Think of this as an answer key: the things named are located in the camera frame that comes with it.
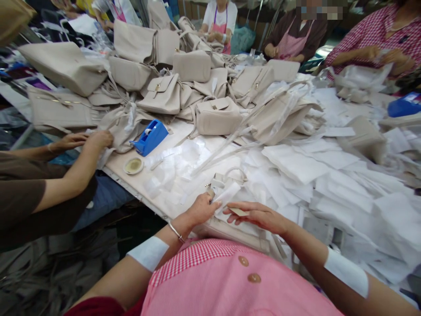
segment blue plastic bag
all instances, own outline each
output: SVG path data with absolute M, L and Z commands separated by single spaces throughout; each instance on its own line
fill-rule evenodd
M 255 39 L 256 32 L 252 31 L 248 24 L 242 27 L 236 25 L 234 34 L 231 38 L 231 55 L 249 52 Z

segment blue tape dispenser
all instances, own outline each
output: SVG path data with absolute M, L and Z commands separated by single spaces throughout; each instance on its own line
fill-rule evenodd
M 143 131 L 137 142 L 130 141 L 138 154 L 145 157 L 167 137 L 168 131 L 161 121 L 155 119 Z

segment silver bracelet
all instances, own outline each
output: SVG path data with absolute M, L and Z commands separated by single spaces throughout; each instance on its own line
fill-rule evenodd
M 177 235 L 178 240 L 182 243 L 185 243 L 183 237 L 178 233 L 178 231 L 175 230 L 175 228 L 171 225 L 171 222 L 168 222 L 168 226 L 170 226 L 171 230 Z

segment white shirt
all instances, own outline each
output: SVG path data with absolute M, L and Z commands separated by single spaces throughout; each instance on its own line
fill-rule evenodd
M 208 32 L 211 31 L 210 29 L 212 27 L 212 23 L 214 22 L 215 11 L 217 11 L 216 1 L 211 0 L 207 4 L 205 17 L 203 18 L 203 23 L 209 26 L 209 29 L 207 30 Z M 224 10 L 224 12 L 216 13 L 215 24 L 218 26 L 221 26 L 226 23 L 227 29 L 230 29 L 232 34 L 234 34 L 236 20 L 237 20 L 237 6 L 230 1 L 228 2 L 228 21 L 227 21 L 227 10 Z
M 114 4 L 112 0 L 95 0 L 92 2 L 92 8 L 98 9 L 103 13 L 110 10 L 115 20 L 117 20 L 118 16 L 115 9 L 119 10 L 119 13 L 123 11 L 124 18 L 128 24 L 142 26 L 142 23 L 137 17 L 135 9 L 133 9 L 130 0 L 114 0 Z

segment yellow item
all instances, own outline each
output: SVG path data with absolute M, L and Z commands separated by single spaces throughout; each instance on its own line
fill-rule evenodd
M 92 9 L 92 2 L 94 0 L 76 0 L 76 5 L 85 12 L 89 12 L 89 15 L 92 17 L 95 17 L 95 12 Z M 108 15 L 106 13 L 103 13 L 101 15 L 102 19 L 104 21 L 109 21 Z

